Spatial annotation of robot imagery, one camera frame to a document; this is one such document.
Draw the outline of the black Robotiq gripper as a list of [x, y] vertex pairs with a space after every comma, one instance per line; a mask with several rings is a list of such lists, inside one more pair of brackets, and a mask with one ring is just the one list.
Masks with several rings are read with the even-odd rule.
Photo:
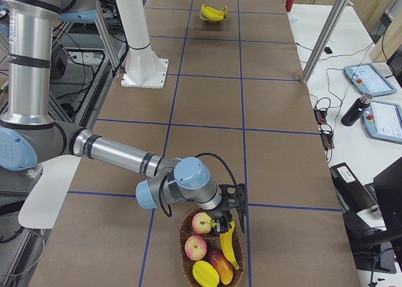
[[229, 231], [233, 228], [229, 199], [230, 195], [223, 194], [218, 206], [212, 210], [207, 210], [207, 214], [213, 219], [210, 223], [214, 234], [221, 234], [222, 231]]

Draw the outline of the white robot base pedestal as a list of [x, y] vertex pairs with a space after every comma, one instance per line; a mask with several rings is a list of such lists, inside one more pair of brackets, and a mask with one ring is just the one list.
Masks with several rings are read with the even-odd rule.
[[162, 89], [169, 60], [152, 50], [143, 0], [116, 0], [116, 4], [129, 47], [121, 85]]

